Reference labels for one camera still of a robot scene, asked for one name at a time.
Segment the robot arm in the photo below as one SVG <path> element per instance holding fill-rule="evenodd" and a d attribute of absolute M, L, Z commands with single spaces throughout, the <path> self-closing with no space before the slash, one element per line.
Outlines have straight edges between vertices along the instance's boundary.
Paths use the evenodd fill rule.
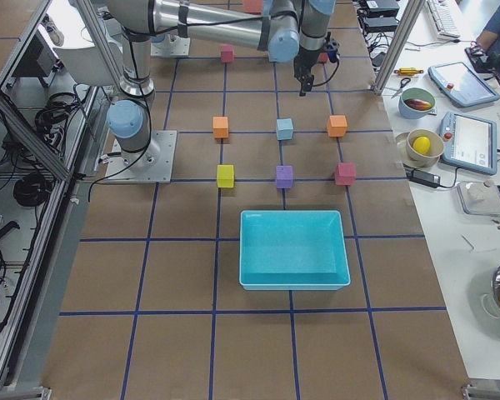
<path fill-rule="evenodd" d="M 173 33 L 265 52 L 272 63 L 293 63 L 300 96 L 317 86 L 312 72 L 321 55 L 339 63 L 339 45 L 328 31 L 333 1 L 266 1 L 261 15 L 209 7 L 189 1 L 108 1 L 122 29 L 122 94 L 150 103 L 153 38 Z"/>

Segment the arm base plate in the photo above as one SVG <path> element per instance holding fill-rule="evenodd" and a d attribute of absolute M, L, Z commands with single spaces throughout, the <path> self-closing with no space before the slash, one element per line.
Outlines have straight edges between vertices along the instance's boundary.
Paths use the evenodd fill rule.
<path fill-rule="evenodd" d="M 189 54 L 191 39 L 164 33 L 152 38 L 153 58 L 185 58 Z"/>
<path fill-rule="evenodd" d="M 155 130 L 146 152 L 124 152 L 113 140 L 112 151 L 119 153 L 107 163 L 105 178 L 110 183 L 170 183 L 178 133 Z"/>

